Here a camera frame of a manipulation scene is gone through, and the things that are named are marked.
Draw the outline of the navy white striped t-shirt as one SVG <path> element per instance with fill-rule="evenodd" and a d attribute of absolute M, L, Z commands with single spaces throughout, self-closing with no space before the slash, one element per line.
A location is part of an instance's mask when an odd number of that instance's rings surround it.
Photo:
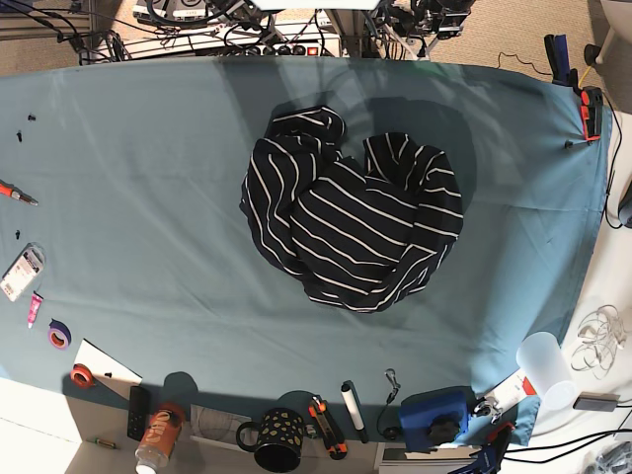
<path fill-rule="evenodd" d="M 422 291 L 463 228 L 446 153 L 404 132 L 342 151 L 347 126 L 326 106 L 273 117 L 251 152 L 240 208 L 253 243 L 316 303 L 383 311 Z"/>

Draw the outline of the white black marker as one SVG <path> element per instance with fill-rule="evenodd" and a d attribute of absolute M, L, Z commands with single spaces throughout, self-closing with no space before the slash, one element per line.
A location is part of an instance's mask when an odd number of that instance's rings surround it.
<path fill-rule="evenodd" d="M 345 381 L 341 385 L 341 395 L 359 440 L 362 443 L 369 443 L 366 426 L 356 400 L 353 384 L 350 380 Z"/>

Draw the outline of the teal table cloth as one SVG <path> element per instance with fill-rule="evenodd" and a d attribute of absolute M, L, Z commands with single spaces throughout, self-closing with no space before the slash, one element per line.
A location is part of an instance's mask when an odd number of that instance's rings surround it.
<path fill-rule="evenodd" d="M 325 105 L 361 159 L 374 134 L 442 149 L 463 231 L 426 289 L 358 314 L 308 299 L 257 252 L 240 211 L 250 153 L 271 117 Z M 44 299 L 1 303 L 4 378 L 119 406 L 69 373 L 83 339 L 156 396 L 256 415 L 354 383 L 367 420 L 396 371 L 400 402 L 485 392 L 536 331 L 563 339 L 604 203 L 610 118 L 581 141 L 567 88 L 480 66 L 337 58 L 185 58 L 1 81 L 1 177 L 37 206 L 1 201 L 1 265 L 39 244 Z M 50 321 L 71 333 L 48 340 Z"/>

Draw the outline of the black mug yellow pattern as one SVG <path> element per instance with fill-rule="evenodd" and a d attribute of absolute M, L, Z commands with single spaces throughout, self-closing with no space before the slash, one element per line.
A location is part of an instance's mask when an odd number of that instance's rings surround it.
<path fill-rule="evenodd" d="M 266 411 L 259 422 L 241 424 L 235 434 L 237 445 L 254 455 L 255 462 L 271 473 L 289 473 L 301 462 L 305 424 L 287 408 Z"/>

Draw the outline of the white power strip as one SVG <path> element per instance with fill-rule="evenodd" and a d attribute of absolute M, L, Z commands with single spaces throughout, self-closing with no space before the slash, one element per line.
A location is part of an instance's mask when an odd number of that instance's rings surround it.
<path fill-rule="evenodd" d="M 307 56 L 342 57 L 340 37 L 315 18 L 270 20 L 260 27 L 235 24 L 123 42 L 132 60 L 167 56 Z"/>

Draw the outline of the orange black utility knife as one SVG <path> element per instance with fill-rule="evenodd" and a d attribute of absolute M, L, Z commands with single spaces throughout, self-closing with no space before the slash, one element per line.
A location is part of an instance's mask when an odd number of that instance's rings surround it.
<path fill-rule="evenodd" d="M 316 423 L 324 446 L 333 460 L 343 460 L 349 450 L 345 437 L 332 416 L 328 403 L 319 395 L 314 395 L 309 402 L 310 417 Z"/>

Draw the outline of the blue clamp block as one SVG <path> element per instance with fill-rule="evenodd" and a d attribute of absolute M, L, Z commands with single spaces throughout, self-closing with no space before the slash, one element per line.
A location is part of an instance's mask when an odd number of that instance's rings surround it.
<path fill-rule="evenodd" d="M 409 452 L 430 450 L 452 443 L 469 431 L 470 410 L 463 390 L 428 392 L 403 403 L 398 417 Z"/>

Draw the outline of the orange drink bottle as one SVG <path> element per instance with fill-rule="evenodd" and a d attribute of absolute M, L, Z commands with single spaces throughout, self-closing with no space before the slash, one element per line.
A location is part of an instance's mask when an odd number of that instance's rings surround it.
<path fill-rule="evenodd" d="M 156 474 L 167 466 L 185 420 L 179 405 L 166 402 L 159 406 L 135 451 L 137 474 Z"/>

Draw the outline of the black remote control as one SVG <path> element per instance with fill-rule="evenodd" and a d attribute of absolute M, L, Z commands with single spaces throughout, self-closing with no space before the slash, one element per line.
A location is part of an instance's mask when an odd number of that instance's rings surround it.
<path fill-rule="evenodd" d="M 141 386 L 132 386 L 129 390 L 127 410 L 127 436 L 141 441 L 149 415 L 151 394 Z"/>

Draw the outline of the white paper sheet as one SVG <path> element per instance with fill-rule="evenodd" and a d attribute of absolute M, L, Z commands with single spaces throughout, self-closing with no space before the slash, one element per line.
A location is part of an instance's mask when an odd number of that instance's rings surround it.
<path fill-rule="evenodd" d="M 121 382 L 139 385 L 142 377 L 112 358 L 98 347 L 83 339 L 79 345 L 75 363 L 86 366 L 99 381 Z"/>

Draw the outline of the white red card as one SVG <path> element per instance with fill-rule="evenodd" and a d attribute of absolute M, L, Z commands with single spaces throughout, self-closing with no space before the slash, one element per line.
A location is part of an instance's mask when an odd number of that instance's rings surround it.
<path fill-rule="evenodd" d="M 489 391 L 484 399 L 495 410 L 506 412 L 526 397 L 535 395 L 535 389 L 526 377 L 524 370 L 520 368 Z"/>

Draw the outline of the translucent plastic cup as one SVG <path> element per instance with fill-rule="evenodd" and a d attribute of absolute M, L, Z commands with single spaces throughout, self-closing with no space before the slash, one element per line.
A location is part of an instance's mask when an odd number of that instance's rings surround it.
<path fill-rule="evenodd" d="M 537 332 L 528 336 L 515 359 L 546 410 L 563 410 L 575 402 L 578 388 L 554 335 Z"/>

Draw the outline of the orange tape roll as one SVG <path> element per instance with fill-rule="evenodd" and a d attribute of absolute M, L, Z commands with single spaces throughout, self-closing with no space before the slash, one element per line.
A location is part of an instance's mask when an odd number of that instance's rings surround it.
<path fill-rule="evenodd" d="M 70 371 L 70 379 L 74 385 L 82 389 L 88 389 L 95 385 L 91 370 L 82 363 L 75 363 Z"/>

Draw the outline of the purple tape roll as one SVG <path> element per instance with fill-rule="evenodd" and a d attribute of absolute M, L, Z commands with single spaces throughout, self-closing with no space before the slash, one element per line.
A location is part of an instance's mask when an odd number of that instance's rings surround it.
<path fill-rule="evenodd" d="M 59 350 L 66 350 L 72 341 L 68 327 L 54 319 L 49 323 L 47 336 L 51 345 Z"/>

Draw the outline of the pink glue tube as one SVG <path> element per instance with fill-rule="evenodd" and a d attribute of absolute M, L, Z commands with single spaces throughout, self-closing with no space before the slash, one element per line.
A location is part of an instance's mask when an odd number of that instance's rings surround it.
<path fill-rule="evenodd" d="M 29 329 L 32 329 L 32 327 L 34 326 L 42 303 L 43 303 L 43 298 L 34 291 L 31 297 L 29 315 L 27 318 Z"/>

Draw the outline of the clear plastic screw box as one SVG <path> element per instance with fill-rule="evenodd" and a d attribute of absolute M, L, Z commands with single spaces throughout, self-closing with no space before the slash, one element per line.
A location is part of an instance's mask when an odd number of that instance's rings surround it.
<path fill-rule="evenodd" d="M 45 267 L 43 248 L 37 243 L 27 244 L 1 278 L 1 291 L 10 302 L 34 283 Z"/>

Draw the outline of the blue black clamp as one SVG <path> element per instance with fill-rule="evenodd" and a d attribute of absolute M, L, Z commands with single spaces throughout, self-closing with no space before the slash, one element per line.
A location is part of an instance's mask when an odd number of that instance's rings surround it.
<path fill-rule="evenodd" d="M 556 85 L 578 90 L 579 76 L 575 68 L 570 67 L 567 37 L 565 35 L 546 35 L 544 46 L 552 74 L 552 82 Z"/>

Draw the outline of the orange black table clamp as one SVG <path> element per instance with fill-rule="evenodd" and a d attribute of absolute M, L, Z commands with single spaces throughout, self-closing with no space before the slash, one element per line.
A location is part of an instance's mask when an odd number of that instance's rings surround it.
<path fill-rule="evenodd" d="M 584 139 L 593 142 L 600 139 L 602 124 L 603 95 L 600 88 L 587 86 L 581 92 L 580 113 Z"/>

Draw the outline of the grey small box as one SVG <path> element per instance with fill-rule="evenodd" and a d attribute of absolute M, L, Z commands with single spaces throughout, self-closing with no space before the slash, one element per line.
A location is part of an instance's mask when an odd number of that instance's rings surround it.
<path fill-rule="evenodd" d="M 573 404 L 573 409 L 591 412 L 613 412 L 619 402 L 619 396 L 614 394 L 581 393 Z"/>

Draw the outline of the orange handled screwdriver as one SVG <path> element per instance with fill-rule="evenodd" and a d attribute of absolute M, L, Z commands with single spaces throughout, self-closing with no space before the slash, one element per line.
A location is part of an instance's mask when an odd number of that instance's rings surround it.
<path fill-rule="evenodd" d="M 8 198 L 18 200 L 29 205 L 37 206 L 39 204 L 39 202 L 36 199 L 23 194 L 19 189 L 15 188 L 13 185 L 1 183 L 0 194 L 2 196 L 6 196 Z"/>

